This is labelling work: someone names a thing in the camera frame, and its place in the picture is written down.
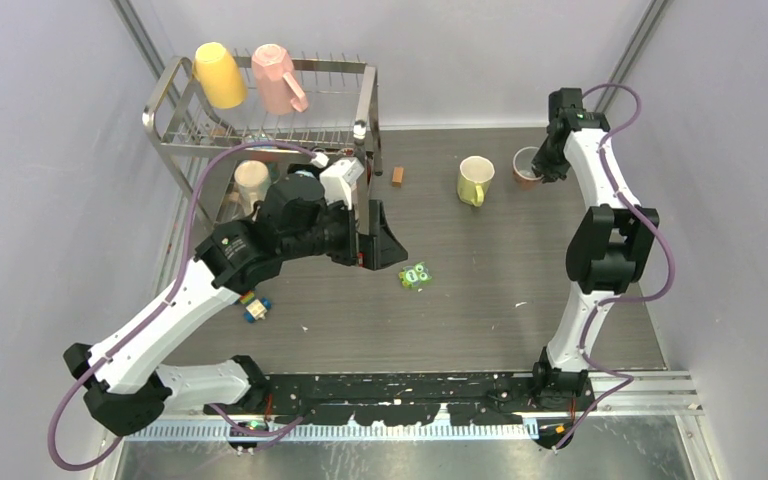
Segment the salmon floral mug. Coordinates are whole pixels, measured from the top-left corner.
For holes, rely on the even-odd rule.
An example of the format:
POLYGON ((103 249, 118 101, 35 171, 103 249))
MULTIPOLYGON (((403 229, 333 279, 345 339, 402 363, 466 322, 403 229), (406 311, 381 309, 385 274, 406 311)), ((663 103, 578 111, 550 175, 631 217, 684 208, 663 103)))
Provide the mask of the salmon floral mug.
POLYGON ((542 183, 541 178, 534 172, 532 161, 538 153, 536 146, 522 147, 512 158, 512 176, 517 186, 522 190, 531 190, 542 183))

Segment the lime green mug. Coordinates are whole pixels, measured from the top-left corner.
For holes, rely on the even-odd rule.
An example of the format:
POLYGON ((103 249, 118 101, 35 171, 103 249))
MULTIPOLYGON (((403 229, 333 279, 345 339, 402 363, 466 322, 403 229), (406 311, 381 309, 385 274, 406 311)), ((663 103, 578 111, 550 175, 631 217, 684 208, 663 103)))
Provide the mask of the lime green mug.
POLYGON ((481 207, 495 175, 493 163, 482 156, 469 156, 459 164, 456 194, 472 207, 481 207))

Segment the pink faceted mug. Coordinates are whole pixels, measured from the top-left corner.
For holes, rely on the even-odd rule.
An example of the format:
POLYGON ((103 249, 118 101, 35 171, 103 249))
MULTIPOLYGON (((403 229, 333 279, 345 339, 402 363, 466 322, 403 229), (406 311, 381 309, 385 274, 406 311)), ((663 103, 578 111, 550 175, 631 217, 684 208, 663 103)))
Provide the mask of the pink faceted mug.
POLYGON ((284 47, 261 45, 252 54, 251 62, 258 93, 268 113, 280 116, 309 108, 293 60, 284 47))

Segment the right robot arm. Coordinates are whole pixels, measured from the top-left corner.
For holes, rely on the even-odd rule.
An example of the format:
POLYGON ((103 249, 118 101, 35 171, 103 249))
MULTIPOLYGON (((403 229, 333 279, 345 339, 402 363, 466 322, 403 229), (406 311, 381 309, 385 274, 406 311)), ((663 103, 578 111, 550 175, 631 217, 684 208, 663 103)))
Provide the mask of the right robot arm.
POLYGON ((566 251, 567 305, 533 366, 530 396, 549 411, 589 400, 587 359, 612 304, 642 277, 659 224, 657 211, 642 206, 621 173, 607 117, 587 110, 584 97, 571 87, 549 95, 547 137, 532 160, 544 183, 573 173, 585 207, 566 251))

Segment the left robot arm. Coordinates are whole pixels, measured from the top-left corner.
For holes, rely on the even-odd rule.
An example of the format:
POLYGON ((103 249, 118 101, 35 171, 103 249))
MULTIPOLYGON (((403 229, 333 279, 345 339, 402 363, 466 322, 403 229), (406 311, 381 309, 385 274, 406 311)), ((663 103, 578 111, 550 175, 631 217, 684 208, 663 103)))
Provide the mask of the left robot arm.
POLYGON ((341 265, 380 270, 407 260, 382 202, 371 200, 368 207, 370 232, 360 234, 352 203, 329 201, 320 180, 291 174, 267 190, 252 215, 218 225, 138 317, 102 342, 65 351, 91 417, 128 436, 166 411, 217 404, 258 412, 269 384, 250 357, 190 367, 169 366, 166 357, 209 318, 278 276, 287 261, 326 255, 341 265))

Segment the steel two-tier dish rack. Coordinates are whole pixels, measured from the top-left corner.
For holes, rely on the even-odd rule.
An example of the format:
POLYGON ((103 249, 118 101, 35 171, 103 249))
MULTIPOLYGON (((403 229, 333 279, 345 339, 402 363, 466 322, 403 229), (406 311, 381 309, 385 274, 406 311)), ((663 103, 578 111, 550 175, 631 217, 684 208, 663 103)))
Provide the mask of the steel two-tier dish rack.
POLYGON ((356 157, 366 167, 357 188, 356 208, 360 257, 372 260, 373 229, 379 222, 369 207, 375 177, 382 175, 379 123, 379 71, 369 63, 346 56, 296 58, 296 78, 309 107, 302 113, 277 115, 265 109, 255 85, 252 59, 237 55, 236 65, 248 86, 248 97, 238 107, 213 107, 195 77, 194 63, 174 57, 161 73, 142 112, 146 136, 172 174, 186 200, 197 181, 204 182, 197 197, 194 235, 207 234, 216 224, 242 212, 231 206, 233 173, 243 160, 273 163, 281 172, 304 164, 304 155, 291 150, 260 148, 235 153, 213 168, 210 160, 242 143, 279 141, 321 151, 330 161, 356 157))

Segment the green owl toy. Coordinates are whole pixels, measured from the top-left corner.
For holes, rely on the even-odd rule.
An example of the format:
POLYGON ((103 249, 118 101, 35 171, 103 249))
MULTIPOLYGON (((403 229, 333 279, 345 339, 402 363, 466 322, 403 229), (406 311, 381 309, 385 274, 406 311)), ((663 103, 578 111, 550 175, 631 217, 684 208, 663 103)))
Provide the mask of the green owl toy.
POLYGON ((403 267, 398 277, 401 285, 408 289, 419 289, 432 280, 430 270, 424 262, 403 267))

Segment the small wooden block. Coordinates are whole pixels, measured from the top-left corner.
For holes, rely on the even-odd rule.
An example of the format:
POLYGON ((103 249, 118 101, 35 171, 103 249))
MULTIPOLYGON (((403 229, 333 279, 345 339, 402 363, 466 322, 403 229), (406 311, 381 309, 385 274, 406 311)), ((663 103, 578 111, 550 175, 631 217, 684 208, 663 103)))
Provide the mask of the small wooden block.
POLYGON ((391 176, 391 185, 393 187, 401 187, 403 185, 404 173, 405 173, 405 170, 401 166, 397 166, 393 169, 392 176, 391 176))

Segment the colourful brick toy car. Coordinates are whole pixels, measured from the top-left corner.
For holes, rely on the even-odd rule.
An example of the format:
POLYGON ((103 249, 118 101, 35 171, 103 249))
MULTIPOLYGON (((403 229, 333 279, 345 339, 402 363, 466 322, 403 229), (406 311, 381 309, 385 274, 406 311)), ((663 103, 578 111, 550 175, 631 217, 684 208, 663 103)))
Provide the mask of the colourful brick toy car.
POLYGON ((258 296, 255 290, 240 296, 236 304, 243 307, 243 318, 250 324, 263 320, 273 307, 268 298, 258 296))

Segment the beige patterned mug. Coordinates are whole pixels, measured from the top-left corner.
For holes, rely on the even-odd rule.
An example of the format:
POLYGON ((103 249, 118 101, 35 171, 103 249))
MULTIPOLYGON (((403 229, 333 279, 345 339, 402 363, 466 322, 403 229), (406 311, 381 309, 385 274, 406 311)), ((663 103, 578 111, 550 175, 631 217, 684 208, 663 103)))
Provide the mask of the beige patterned mug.
POLYGON ((234 172, 234 181, 245 216, 252 214, 256 203, 265 199, 272 184, 267 165, 257 160, 240 163, 234 172))

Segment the yellow cup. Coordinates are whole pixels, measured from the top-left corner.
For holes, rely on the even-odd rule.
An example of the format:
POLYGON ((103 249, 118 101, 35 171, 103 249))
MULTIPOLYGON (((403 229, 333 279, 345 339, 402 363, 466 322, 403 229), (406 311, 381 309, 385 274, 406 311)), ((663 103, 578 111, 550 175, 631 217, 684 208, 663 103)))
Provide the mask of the yellow cup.
POLYGON ((205 43, 197 48, 194 75, 208 102, 215 108, 236 108, 247 99, 243 74, 231 52, 219 42, 205 43))

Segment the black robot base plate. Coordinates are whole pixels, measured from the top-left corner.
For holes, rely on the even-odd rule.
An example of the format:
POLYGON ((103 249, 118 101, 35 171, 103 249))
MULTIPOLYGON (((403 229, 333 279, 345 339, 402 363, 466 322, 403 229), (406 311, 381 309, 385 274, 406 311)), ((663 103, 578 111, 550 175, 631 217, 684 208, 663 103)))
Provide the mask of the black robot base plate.
POLYGON ((538 385, 529 372, 273 374, 221 408, 320 426, 425 426, 441 414, 454 426, 485 426, 513 425, 525 413, 568 417, 594 399, 590 382, 562 390, 538 385))

